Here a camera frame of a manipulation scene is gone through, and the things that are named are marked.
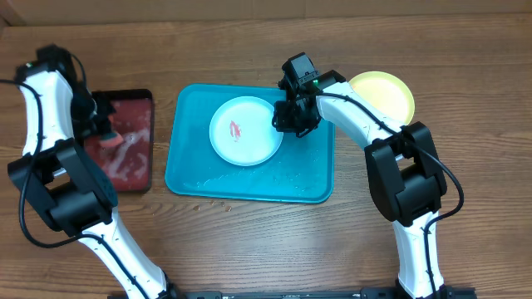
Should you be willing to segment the yellow-green plate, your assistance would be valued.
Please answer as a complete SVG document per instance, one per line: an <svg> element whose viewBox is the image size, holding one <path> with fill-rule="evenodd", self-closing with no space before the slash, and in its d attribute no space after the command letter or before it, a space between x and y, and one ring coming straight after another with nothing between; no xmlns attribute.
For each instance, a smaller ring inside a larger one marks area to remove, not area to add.
<svg viewBox="0 0 532 299"><path fill-rule="evenodd" d="M408 125L415 114L415 100L408 86L383 71L367 71L349 81L353 90L383 114Z"/></svg>

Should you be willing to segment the light blue plate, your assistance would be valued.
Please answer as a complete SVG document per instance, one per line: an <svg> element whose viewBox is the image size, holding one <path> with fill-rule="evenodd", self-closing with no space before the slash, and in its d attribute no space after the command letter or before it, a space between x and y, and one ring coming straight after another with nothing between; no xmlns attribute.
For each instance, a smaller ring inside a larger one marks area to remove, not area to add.
<svg viewBox="0 0 532 299"><path fill-rule="evenodd" d="M270 159L283 141L272 125L273 105L256 96L235 97L217 109L209 124L209 140L216 154L238 166L254 166Z"/></svg>

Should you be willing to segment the red black sponge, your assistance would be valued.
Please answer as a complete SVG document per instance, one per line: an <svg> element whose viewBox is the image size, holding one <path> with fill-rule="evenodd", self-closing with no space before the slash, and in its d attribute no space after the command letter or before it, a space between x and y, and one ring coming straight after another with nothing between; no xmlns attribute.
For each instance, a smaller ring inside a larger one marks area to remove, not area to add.
<svg viewBox="0 0 532 299"><path fill-rule="evenodd" d="M113 148L121 145L123 142L123 137L115 131L104 134L99 139L99 145L102 148Z"/></svg>

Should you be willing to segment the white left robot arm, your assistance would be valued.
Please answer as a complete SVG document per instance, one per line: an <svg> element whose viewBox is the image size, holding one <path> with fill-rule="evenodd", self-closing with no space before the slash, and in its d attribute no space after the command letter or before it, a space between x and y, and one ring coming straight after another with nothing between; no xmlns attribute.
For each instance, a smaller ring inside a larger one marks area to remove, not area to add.
<svg viewBox="0 0 532 299"><path fill-rule="evenodd" d="M92 250L122 285L128 298L181 298L178 287L140 249L117 209L115 188L85 151L84 141L100 137L118 145L112 128L114 92L89 90L80 60L55 44L41 47L37 58L17 68L9 82L26 102L27 137L22 157L7 166L20 192L19 224L25 238L46 248L29 232L25 206L66 240Z"/></svg>

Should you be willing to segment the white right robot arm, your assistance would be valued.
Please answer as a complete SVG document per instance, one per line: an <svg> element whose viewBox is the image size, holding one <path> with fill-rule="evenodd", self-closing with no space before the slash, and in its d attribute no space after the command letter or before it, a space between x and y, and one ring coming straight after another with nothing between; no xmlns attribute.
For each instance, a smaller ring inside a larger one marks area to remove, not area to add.
<svg viewBox="0 0 532 299"><path fill-rule="evenodd" d="M289 58L282 70L278 86L286 98L274 105L273 127L302 138L325 120L363 149L373 203L394 228L400 293L444 297L435 228L447 186L431 132L383 114L336 71L320 73L305 53Z"/></svg>

